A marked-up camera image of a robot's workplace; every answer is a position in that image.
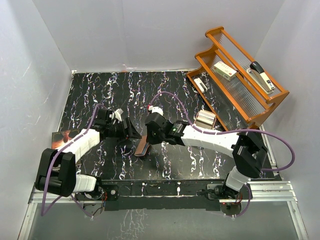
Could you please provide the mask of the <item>pink leather card holder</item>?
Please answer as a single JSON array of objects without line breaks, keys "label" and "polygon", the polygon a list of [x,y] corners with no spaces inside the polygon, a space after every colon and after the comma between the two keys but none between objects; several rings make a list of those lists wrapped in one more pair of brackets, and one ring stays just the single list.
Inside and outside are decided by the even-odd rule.
[{"label": "pink leather card holder", "polygon": [[134,152],[134,156],[143,157],[146,155],[148,148],[150,147],[149,142],[147,141],[147,135],[143,135],[136,147],[136,151]]}]

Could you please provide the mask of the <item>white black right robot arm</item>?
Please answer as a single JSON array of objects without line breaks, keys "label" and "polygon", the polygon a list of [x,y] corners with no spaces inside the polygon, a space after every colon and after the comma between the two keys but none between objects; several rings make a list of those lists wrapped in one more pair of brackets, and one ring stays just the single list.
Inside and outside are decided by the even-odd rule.
[{"label": "white black right robot arm", "polygon": [[207,190],[212,197],[236,199],[247,182],[260,176],[268,154],[263,141],[251,130],[226,133],[181,120],[172,123],[158,112],[147,116],[145,126],[146,141],[151,145],[166,142],[170,145],[200,147],[233,158],[235,166],[223,185]]}]

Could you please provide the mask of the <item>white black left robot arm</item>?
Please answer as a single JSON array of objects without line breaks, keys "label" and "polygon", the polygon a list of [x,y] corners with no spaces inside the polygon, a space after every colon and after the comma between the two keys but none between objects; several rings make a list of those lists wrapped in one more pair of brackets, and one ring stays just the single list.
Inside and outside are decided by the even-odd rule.
[{"label": "white black left robot arm", "polygon": [[104,188],[97,183],[96,177],[77,174],[76,164],[107,138],[119,143],[142,138],[130,118],[122,118],[122,113],[120,108],[112,111],[99,104],[93,110],[87,128],[57,149],[46,148],[41,154],[35,188],[62,197],[85,192],[91,199],[99,199]]}]

